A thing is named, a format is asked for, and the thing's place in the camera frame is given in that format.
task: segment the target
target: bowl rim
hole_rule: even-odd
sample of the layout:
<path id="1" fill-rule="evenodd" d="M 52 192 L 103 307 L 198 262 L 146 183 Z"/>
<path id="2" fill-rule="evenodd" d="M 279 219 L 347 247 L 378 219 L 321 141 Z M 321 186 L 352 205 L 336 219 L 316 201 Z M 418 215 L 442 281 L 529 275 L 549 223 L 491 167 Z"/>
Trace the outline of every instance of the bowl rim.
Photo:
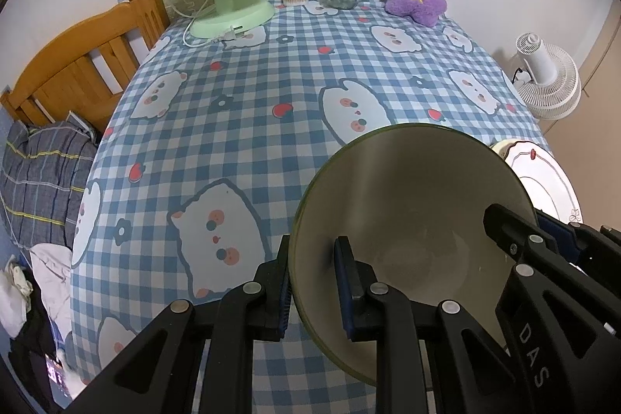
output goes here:
<path id="1" fill-rule="evenodd" d="M 366 139 L 370 139 L 371 137 L 381 134 L 383 132 L 387 132 L 389 130 L 411 129 L 411 128 L 427 128 L 427 129 L 445 130 L 446 132 L 451 132 L 452 134 L 464 136 L 470 139 L 470 141 L 474 141 L 476 144 L 480 144 L 486 150 L 491 151 L 493 154 L 495 154 L 495 156 L 498 158 L 498 161 L 501 162 L 505 167 L 507 167 L 507 170 L 513 175 L 513 177 L 515 178 L 515 181 L 518 183 L 518 187 L 521 188 L 521 190 L 524 192 L 524 196 L 526 196 L 527 201 L 531 202 L 529 194 L 526 191 L 526 188 L 524 188 L 522 181 L 520 181 L 520 178 L 513 171 L 513 169 L 511 169 L 511 167 L 507 164 L 507 162 L 502 158 L 501 155 L 499 155 L 496 151 L 494 151 L 491 147 L 489 147 L 484 142 L 481 142 L 479 139 L 473 136 L 470 136 L 467 133 L 462 132 L 461 130 L 456 130 L 454 128 L 446 127 L 444 125 L 433 125 L 431 123 L 398 123 L 396 125 L 388 125 L 386 127 L 381 127 L 376 130 L 372 130 L 371 132 L 368 132 L 367 134 L 360 136 L 357 139 L 354 139 L 353 141 L 351 141 L 350 143 L 342 146 L 336 153 L 334 153 L 328 159 L 327 162 L 325 162 L 322 165 L 322 167 L 313 176 L 313 179 L 310 181 L 308 187 L 306 188 L 304 194 L 302 195 L 302 199 L 300 200 L 300 203 L 297 206 L 297 211 L 293 218 L 293 230 L 291 233 L 291 240 L 290 240 L 289 254 L 288 254 L 289 256 L 288 270 L 289 270 L 289 277 L 291 279 L 291 290 L 293 292 L 293 300 L 295 302 L 297 312 L 300 316 L 300 319 L 302 321 L 304 328 L 309 333 L 310 338 L 313 339 L 313 342 L 316 344 L 316 346 L 318 346 L 321 352 L 323 352 L 325 356 L 327 356 L 328 359 L 330 359 L 330 361 L 334 363 L 334 365 L 336 365 L 338 368 L 343 370 L 345 373 L 349 374 L 353 378 L 358 379 L 359 381 L 362 381 L 370 386 L 376 386 L 376 381 L 374 381 L 370 377 L 365 376 L 364 374 L 359 373 L 358 371 L 354 370 L 352 367 L 344 363 L 343 360 L 339 359 L 336 356 L 336 354 L 332 352 L 328 348 L 328 346 L 321 340 L 321 338 L 319 337 L 319 335 L 317 334 L 317 332 L 315 331 L 315 329 L 313 328 L 313 325 L 311 324 L 309 320 L 308 314 L 306 313 L 306 310 L 304 309 L 304 306 L 302 302 L 300 301 L 299 292 L 297 290 L 297 286 L 298 286 L 297 276 L 296 276 L 296 270 L 294 268 L 294 261 L 296 257 L 296 248 L 297 248 L 297 233 L 299 231 L 299 225 L 300 225 L 300 220 L 302 218 L 302 213 L 304 212 L 304 208 L 306 207 L 306 204 L 308 201 L 308 196 L 310 195 L 318 178 L 322 175 L 322 173 L 328 170 L 328 167 L 330 167 L 336 162 L 336 160 L 342 155 L 342 153 L 354 147 L 356 144 L 359 144 L 365 141 Z M 532 206 L 532 202 L 530 205 L 530 210 L 532 211 L 533 224 L 536 224 L 536 214 L 535 214 L 535 209 Z"/>

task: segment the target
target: wooden headboard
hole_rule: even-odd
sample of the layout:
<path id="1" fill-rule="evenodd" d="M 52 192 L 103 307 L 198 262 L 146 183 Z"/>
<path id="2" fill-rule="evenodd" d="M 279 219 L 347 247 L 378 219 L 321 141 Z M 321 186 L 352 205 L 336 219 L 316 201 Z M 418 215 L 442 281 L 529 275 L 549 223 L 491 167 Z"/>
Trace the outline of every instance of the wooden headboard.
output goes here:
<path id="1" fill-rule="evenodd" d="M 84 20 L 57 36 L 24 69 L 11 92 L 0 96 L 14 119 L 43 126 L 75 111 L 101 132 L 122 93 L 113 94 L 89 52 L 98 49 L 125 90 L 139 63 L 125 34 L 138 28 L 150 50 L 170 25 L 162 0 L 129 0 Z"/>

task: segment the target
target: fan base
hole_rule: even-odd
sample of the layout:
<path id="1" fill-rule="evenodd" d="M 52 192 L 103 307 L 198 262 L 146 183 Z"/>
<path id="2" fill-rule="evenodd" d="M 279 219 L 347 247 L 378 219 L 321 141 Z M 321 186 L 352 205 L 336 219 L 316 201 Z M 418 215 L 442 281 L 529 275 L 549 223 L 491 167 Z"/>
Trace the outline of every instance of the fan base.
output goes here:
<path id="1" fill-rule="evenodd" d="M 267 0 L 233 0 L 233 10 L 226 14 L 213 11 L 194 21 L 190 33 L 198 39 L 214 39 L 231 30 L 235 33 L 263 25 L 274 16 L 274 6 Z"/>

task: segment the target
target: white circulator fan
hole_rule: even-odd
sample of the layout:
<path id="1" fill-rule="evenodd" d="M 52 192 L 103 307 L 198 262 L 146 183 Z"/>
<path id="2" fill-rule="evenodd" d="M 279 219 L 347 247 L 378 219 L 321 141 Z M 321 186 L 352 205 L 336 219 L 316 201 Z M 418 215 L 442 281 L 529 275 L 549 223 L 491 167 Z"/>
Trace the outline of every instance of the white circulator fan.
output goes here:
<path id="1" fill-rule="evenodd" d="M 535 33 L 521 35 L 515 45 L 527 69 L 522 75 L 528 75 L 518 77 L 515 87 L 530 113 L 550 121 L 569 115 L 582 93 L 578 68 L 571 56 L 558 46 L 545 44 Z"/>

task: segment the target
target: white cloth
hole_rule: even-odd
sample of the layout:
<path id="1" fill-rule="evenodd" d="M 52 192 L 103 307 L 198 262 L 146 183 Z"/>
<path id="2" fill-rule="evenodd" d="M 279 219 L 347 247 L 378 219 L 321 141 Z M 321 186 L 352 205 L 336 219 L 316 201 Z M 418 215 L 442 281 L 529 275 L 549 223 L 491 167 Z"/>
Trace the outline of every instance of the white cloth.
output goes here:
<path id="1" fill-rule="evenodd" d="M 32 285 L 14 261 L 12 256 L 0 273 L 0 323 L 12 339 L 17 337 L 26 322 L 32 293 Z"/>
<path id="2" fill-rule="evenodd" d="M 71 250 L 64 245 L 37 244 L 30 249 L 30 261 L 43 306 L 65 340 L 71 331 Z"/>
<path id="3" fill-rule="evenodd" d="M 66 357 L 64 356 L 64 351 L 62 349 L 58 349 L 56 353 L 56 357 L 60 364 L 63 366 L 63 375 L 64 375 L 64 384 L 69 390 L 69 394 L 72 399 L 76 399 L 76 397 L 84 391 L 86 388 L 86 384 L 82 382 L 80 376 L 67 364 Z"/>

